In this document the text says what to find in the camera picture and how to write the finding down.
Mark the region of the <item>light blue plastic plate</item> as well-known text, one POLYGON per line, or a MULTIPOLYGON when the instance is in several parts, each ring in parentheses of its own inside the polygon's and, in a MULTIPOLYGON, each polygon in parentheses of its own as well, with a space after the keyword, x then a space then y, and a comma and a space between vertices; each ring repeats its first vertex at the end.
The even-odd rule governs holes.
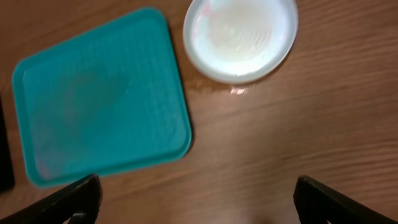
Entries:
POLYGON ((182 38, 202 74, 240 84, 273 72, 288 56, 298 26, 294 0, 193 0, 182 38))

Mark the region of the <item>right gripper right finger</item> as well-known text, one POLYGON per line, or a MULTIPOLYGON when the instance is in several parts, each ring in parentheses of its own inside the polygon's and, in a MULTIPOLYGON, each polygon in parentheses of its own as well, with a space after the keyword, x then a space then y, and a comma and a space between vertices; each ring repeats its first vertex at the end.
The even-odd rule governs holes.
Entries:
POLYGON ((397 224, 307 175, 297 179, 294 205, 301 224, 397 224))

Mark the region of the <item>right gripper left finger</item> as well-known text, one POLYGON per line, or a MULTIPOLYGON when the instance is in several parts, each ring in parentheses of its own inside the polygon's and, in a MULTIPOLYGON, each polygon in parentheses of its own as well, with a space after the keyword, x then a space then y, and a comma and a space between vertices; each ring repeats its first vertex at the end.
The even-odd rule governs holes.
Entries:
POLYGON ((2 218, 1 223, 90 223, 94 224, 103 198, 100 178, 90 174, 2 218))

